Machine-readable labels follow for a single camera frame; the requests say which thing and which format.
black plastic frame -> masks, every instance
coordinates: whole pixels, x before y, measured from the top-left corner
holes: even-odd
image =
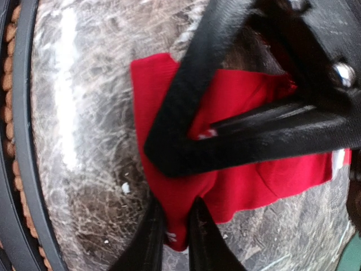
[[[17,1],[15,0],[0,2],[0,14],[3,15],[0,17],[1,37],[3,37],[6,24],[10,22],[16,4]],[[0,44],[1,59],[6,56],[6,50],[5,43],[2,42]],[[0,121],[0,138],[6,138],[5,125],[2,121]],[[30,231],[25,224],[20,197],[15,192],[13,180],[12,159],[7,159],[4,156],[3,147],[0,145],[0,217],[2,218],[0,219],[0,239],[4,250],[10,262],[18,271],[46,270],[39,252],[38,243],[30,235]]]
[[[12,95],[16,157],[19,162],[24,192],[38,233],[39,242],[53,270],[66,271],[68,269],[61,256],[42,195],[33,146],[30,72],[37,6],[38,0],[23,0],[20,18],[17,22]]]

red fabric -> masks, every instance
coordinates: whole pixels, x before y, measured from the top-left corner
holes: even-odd
[[[344,158],[344,165],[351,164],[351,151],[345,150],[345,158]]]
[[[239,210],[255,209],[299,194],[331,179],[332,154],[307,155],[243,165],[196,176],[167,178],[148,160],[144,142],[179,65],[169,54],[132,62],[135,125],[144,172],[167,217],[169,246],[186,248],[187,215],[197,196],[214,220],[227,222]],[[204,95],[188,136],[197,139],[209,124],[241,114],[294,91],[287,76],[218,70]]]

